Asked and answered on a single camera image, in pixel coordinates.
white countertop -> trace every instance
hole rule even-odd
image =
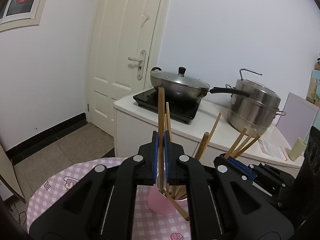
[[[147,108],[138,106],[138,103],[132,98],[132,96],[133,95],[129,95],[115,101],[114,108],[157,126],[158,114],[148,110]],[[218,106],[211,102],[202,100],[194,120],[191,120],[189,124],[185,124],[171,119],[171,130],[175,134],[200,142],[203,134],[206,131],[211,131],[219,112],[221,112],[222,115],[210,140],[209,146],[221,151],[228,151],[240,133],[227,122],[228,109],[223,106]],[[261,138],[265,141],[281,146],[286,155],[291,150],[290,145],[276,126],[270,126]],[[299,169],[304,160],[303,156],[300,156],[295,162],[291,161],[288,156],[286,156],[288,159],[287,161],[273,158],[261,151],[258,142],[255,142],[241,156],[295,169]]]

tablecloth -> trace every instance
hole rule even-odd
[[[107,168],[120,165],[125,158],[101,158],[77,163],[50,177],[30,198],[27,209],[27,229],[31,224],[73,185],[83,178],[96,165]],[[150,186],[138,186],[134,209],[132,239],[134,240],[189,240],[189,222],[176,211],[168,215],[154,213],[148,206]],[[188,211],[188,204],[181,205]]]

door handle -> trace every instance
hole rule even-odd
[[[128,57],[128,60],[131,61],[138,61],[139,62],[139,66],[138,66],[138,71],[137,71],[137,79],[140,81],[143,77],[143,69],[144,69],[144,63],[146,61],[146,54],[147,52],[143,49],[140,52],[140,57],[139,58],[132,58],[132,57]]]

pink cup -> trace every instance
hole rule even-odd
[[[182,205],[187,199],[176,200],[179,205]],[[148,195],[149,208],[160,215],[167,215],[176,211],[175,207],[171,204],[170,200],[167,199],[159,191],[159,177],[156,179]]]

wok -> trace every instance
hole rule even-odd
[[[205,97],[208,92],[211,94],[227,93],[249,97],[249,93],[238,89],[220,87],[210,89],[210,86],[200,79],[185,76],[185,72],[186,69],[184,67],[179,67],[178,74],[154,67],[150,71],[150,81],[155,90],[158,91],[158,87],[162,86],[165,95],[177,101],[197,101]]]

